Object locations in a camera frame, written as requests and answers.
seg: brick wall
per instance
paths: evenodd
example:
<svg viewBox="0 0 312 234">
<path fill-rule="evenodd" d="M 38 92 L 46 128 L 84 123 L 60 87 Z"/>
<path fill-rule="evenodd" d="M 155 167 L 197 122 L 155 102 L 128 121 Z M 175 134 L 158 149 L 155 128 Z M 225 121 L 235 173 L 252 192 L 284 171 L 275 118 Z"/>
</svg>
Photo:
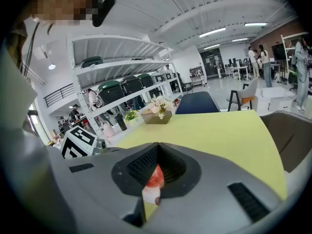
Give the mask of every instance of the brick wall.
<svg viewBox="0 0 312 234">
<path fill-rule="evenodd" d="M 258 53 L 260 53 L 258 46 L 259 44 L 262 44 L 264 49 L 268 51 L 269 57 L 274 58 L 274 55 L 272 52 L 272 46 L 283 43 L 281 35 L 290 36 L 290 35 L 298 34 L 301 32 L 305 32 L 305 30 L 303 26 L 301 25 L 300 21 L 296 19 L 296 20 L 286 23 L 280 28 L 266 34 L 265 36 L 255 40 L 254 42 L 251 42 L 251 46 L 253 47 L 253 49 L 257 49 Z"/>
</svg>

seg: railing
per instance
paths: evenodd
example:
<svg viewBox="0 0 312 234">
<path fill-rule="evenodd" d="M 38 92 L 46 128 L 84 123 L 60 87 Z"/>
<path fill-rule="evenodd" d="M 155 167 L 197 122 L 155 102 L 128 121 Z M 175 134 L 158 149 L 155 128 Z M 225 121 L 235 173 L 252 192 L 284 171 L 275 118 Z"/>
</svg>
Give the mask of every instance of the railing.
<svg viewBox="0 0 312 234">
<path fill-rule="evenodd" d="M 75 92 L 74 86 L 73 84 L 69 84 L 65 87 L 62 87 L 58 90 L 56 90 L 55 92 L 49 94 L 48 96 L 46 96 L 45 102 L 47 103 L 47 107 L 51 106 L 52 104 L 54 104 L 55 102 L 73 94 Z"/>
</svg>

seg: flower pot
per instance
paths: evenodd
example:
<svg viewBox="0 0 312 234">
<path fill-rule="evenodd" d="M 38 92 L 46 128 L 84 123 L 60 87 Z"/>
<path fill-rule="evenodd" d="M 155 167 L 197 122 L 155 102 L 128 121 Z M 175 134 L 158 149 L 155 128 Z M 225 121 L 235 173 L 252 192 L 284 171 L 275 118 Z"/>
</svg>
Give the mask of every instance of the flower pot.
<svg viewBox="0 0 312 234">
<path fill-rule="evenodd" d="M 130 127 L 136 126 L 137 123 L 138 123 L 138 118 L 134 118 L 134 119 L 128 121 L 128 124 Z"/>
<path fill-rule="evenodd" d="M 164 118 L 160 119 L 157 114 L 153 114 L 151 110 L 147 109 L 141 115 L 145 124 L 167 124 L 172 116 L 172 113 L 171 111 L 165 111 Z"/>
</svg>

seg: ceiling light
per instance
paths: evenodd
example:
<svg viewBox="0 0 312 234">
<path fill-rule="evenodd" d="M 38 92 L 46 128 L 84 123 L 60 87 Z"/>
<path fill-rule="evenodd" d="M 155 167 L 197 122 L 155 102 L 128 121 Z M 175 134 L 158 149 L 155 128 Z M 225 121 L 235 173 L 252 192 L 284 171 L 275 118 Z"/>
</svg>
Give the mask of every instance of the ceiling light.
<svg viewBox="0 0 312 234">
<path fill-rule="evenodd" d="M 54 64 L 51 64 L 51 65 L 49 66 L 49 69 L 52 70 L 52 69 L 55 69 L 55 67 L 56 67 L 56 66 L 55 66 Z"/>
<path fill-rule="evenodd" d="M 250 22 L 246 23 L 245 26 L 265 26 L 267 24 L 267 22 Z"/>
<path fill-rule="evenodd" d="M 217 32 L 223 31 L 223 30 L 225 30 L 225 29 L 226 29 L 226 27 L 225 27 L 225 28 L 216 29 L 216 30 L 213 30 L 213 31 L 210 31 L 210 32 L 201 34 L 201 35 L 199 35 L 199 37 L 205 37 L 205 36 L 207 36 L 207 35 L 211 35 L 211 34 L 213 34 L 213 33 L 217 33 Z"/>
<path fill-rule="evenodd" d="M 246 41 L 246 40 L 248 40 L 248 38 L 236 39 L 236 40 L 232 40 L 232 41 Z"/>
<path fill-rule="evenodd" d="M 211 48 L 218 47 L 218 46 L 220 46 L 220 44 L 217 44 L 217 45 L 214 45 L 214 46 L 210 46 L 210 47 L 204 48 L 204 50 L 206 50 L 206 49 L 211 49 Z"/>
</svg>

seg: potted plant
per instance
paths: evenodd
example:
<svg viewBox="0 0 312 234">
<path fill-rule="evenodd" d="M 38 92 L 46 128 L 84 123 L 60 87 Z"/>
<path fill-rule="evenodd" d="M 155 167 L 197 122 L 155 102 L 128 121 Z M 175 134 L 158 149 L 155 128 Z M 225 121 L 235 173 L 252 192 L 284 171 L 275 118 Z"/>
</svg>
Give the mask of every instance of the potted plant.
<svg viewBox="0 0 312 234">
<path fill-rule="evenodd" d="M 142 113 L 146 124 L 167 124 L 170 120 L 174 106 L 170 99 L 158 96 L 151 100 L 149 109 Z"/>
<path fill-rule="evenodd" d="M 131 110 L 126 114 L 125 122 L 129 123 L 130 126 L 137 124 L 139 114 L 136 110 Z"/>
</svg>

